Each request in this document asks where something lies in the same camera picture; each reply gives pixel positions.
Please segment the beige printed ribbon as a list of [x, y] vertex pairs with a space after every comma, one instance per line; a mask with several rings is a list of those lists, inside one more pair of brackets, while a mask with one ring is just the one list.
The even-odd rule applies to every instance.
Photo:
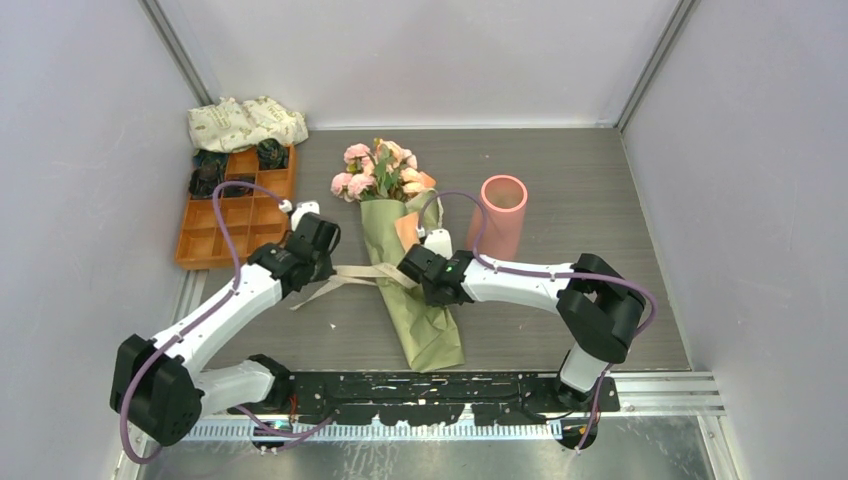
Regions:
[[443, 207], [437, 191], [428, 188], [401, 202], [369, 200], [362, 205], [363, 237], [369, 252], [369, 265], [338, 265], [326, 283], [306, 300], [292, 306], [296, 311], [307, 303], [345, 285], [379, 288], [388, 306], [395, 302], [392, 293], [412, 295], [418, 288], [408, 275], [399, 270], [404, 256], [419, 245], [427, 234], [443, 233]]

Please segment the green paper flower bouquet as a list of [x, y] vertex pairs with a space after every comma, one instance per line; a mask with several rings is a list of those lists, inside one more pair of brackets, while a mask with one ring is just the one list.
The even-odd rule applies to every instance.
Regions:
[[445, 307], [429, 306], [422, 288], [403, 279], [398, 265], [427, 232], [443, 226], [436, 181], [419, 168], [416, 155], [394, 141], [352, 144], [344, 169], [331, 180], [331, 193], [360, 205], [363, 241], [371, 280], [380, 291], [408, 366], [416, 372], [465, 362], [459, 327]]

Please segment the pink cylindrical vase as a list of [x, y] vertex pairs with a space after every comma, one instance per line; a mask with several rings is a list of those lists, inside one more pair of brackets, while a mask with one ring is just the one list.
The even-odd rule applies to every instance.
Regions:
[[476, 207], [472, 214], [466, 248], [473, 247], [476, 235], [482, 229], [482, 212], [485, 211], [487, 226], [477, 244], [478, 251], [500, 260], [514, 260], [521, 241], [528, 198], [528, 190], [518, 178], [510, 175], [489, 177], [480, 189], [479, 200], [483, 209]]

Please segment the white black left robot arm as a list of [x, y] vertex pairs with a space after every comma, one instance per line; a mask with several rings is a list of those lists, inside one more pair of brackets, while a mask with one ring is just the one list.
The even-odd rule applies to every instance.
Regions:
[[255, 317], [334, 272], [339, 226], [317, 213], [299, 216], [282, 244], [257, 248], [233, 281], [180, 322], [118, 348], [110, 397], [121, 435], [134, 425], [162, 446], [182, 440], [202, 418], [237, 407], [277, 413], [291, 406], [290, 371], [264, 354], [217, 370], [206, 365]]

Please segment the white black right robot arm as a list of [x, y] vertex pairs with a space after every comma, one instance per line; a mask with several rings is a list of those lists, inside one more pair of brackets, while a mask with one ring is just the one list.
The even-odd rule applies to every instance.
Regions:
[[429, 306], [500, 302], [558, 315], [574, 339], [554, 382], [558, 403], [582, 409], [599, 378], [626, 360], [646, 307], [645, 296], [601, 257], [584, 253], [572, 264], [501, 261], [459, 250], [447, 258], [414, 245], [398, 265], [420, 285]]

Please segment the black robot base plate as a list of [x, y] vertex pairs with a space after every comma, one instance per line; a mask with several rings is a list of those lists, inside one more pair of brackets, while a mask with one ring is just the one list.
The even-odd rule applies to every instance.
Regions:
[[331, 417], [337, 425], [412, 427], [452, 425], [469, 409], [475, 426], [541, 424], [591, 410], [560, 391], [549, 372], [295, 372], [289, 396], [254, 414], [283, 414], [308, 424]]

